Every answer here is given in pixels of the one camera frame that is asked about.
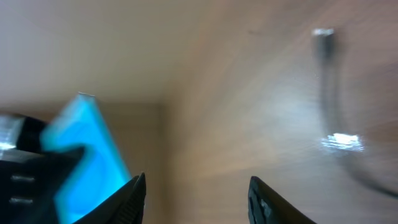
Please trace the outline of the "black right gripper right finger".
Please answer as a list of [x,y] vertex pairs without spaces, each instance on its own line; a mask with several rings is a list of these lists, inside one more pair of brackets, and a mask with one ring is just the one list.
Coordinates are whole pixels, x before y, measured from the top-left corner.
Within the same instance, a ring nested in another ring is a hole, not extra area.
[[249,182],[248,218],[250,224],[315,224],[257,176]]

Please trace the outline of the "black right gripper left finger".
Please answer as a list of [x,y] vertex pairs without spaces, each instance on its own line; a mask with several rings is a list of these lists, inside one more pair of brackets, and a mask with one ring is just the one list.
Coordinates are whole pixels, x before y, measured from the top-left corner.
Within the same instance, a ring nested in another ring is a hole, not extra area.
[[141,224],[146,198],[146,176],[133,177],[75,224]]

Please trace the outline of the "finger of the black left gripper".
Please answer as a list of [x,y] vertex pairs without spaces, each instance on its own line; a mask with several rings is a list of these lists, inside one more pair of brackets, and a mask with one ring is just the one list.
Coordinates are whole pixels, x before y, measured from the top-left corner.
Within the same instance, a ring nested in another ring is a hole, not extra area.
[[1,161],[1,224],[58,223],[55,196],[85,154],[83,146]]

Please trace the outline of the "smartphone with cyan screen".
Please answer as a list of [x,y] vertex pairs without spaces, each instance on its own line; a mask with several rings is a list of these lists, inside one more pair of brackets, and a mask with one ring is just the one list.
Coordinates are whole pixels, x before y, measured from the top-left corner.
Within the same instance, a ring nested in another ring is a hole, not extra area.
[[119,190],[131,175],[93,95],[79,93],[40,135],[45,152],[85,153],[55,196],[61,224],[74,223]]

